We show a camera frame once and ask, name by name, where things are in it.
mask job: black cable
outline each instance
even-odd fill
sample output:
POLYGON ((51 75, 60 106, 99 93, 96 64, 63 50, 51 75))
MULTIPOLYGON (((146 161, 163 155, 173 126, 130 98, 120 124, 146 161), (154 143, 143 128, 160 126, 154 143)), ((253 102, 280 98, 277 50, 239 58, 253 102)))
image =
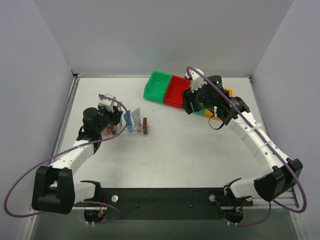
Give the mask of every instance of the black cable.
POLYGON ((209 118, 209 120, 208 120, 208 123, 209 123, 210 128, 212 128, 213 130, 220 130, 220 129, 222 129, 222 127, 225 125, 224 123, 222 123, 221 126, 218 127, 218 128, 214 128, 214 127, 211 126, 211 124, 210 124, 210 119, 211 119, 212 117, 214 117, 214 115, 212 115, 212 116, 209 118))

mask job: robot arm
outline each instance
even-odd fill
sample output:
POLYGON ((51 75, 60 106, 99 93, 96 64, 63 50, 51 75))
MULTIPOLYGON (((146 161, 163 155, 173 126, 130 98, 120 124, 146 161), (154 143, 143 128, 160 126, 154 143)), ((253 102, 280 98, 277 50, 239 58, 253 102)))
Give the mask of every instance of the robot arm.
POLYGON ((83 111, 83 126, 73 147, 84 143, 49 166, 37 169, 32 195, 32 208, 38 211, 68 214, 74 204, 82 200, 102 201, 101 186, 96 181, 81 181, 74 183, 73 175, 80 166, 99 149, 101 132, 108 125, 118 125, 122 111, 114 106, 114 101, 99 98, 98 108, 90 107, 83 111))
POLYGON ((240 112, 253 125, 250 127, 227 101, 196 72, 190 70, 185 78, 192 81, 189 89, 182 92, 182 107, 188 114, 208 109, 212 114, 222 120, 222 122, 232 129, 251 151, 259 163, 264 176, 236 179, 224 186, 225 195, 231 198, 243 198, 249 196, 260 196, 270 202, 281 195, 294 184, 295 180, 283 163, 274 155, 267 144, 258 136, 255 129, 259 130, 267 143, 270 144, 277 153, 287 161, 288 165, 295 172, 297 177, 303 168, 299 159, 291 160, 270 140, 263 131, 261 123, 257 123, 249 107, 240 97, 230 97, 229 92, 224 90, 221 76, 211 76, 208 79, 240 110, 240 112))

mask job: gray floor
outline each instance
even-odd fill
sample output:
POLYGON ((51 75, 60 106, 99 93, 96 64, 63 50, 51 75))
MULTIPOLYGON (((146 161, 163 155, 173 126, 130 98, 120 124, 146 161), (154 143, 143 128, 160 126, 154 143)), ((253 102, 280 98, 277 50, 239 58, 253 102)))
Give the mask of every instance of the gray floor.
MULTIPOLYGON (((262 219, 267 209, 245 210, 243 222, 262 219)), ((37 217, 32 240, 85 239, 215 239, 215 240, 296 240, 288 211, 272 209, 269 220, 254 227, 228 227, 224 220, 119 220, 85 227, 82 210, 68 215, 44 213, 37 217)))

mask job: red object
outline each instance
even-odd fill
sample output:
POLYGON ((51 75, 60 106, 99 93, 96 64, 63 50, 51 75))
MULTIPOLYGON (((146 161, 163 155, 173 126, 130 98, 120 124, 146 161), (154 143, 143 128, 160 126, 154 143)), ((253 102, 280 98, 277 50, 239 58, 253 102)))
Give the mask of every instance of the red object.
POLYGON ((190 87, 190 82, 183 77, 172 75, 166 87, 163 103, 176 108, 182 108, 181 92, 190 87))

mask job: gray wall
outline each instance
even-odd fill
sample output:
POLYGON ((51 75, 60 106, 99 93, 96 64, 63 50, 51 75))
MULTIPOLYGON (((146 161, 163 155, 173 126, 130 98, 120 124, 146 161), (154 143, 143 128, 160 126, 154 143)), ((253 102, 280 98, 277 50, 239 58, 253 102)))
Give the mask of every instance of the gray wall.
MULTIPOLYGON (((52 154, 73 76, 32 0, 0 1, 0 201, 27 169, 52 154)), ((29 212, 34 173, 9 199, 29 212)), ((20 239, 25 219, 0 209, 0 239, 20 239)))
POLYGON ((252 74, 293 0, 35 0, 75 73, 252 74))
POLYGON ((308 208, 302 222, 309 240, 320 235, 319 11, 319 0, 295 0, 253 74, 271 139, 303 163, 308 208))

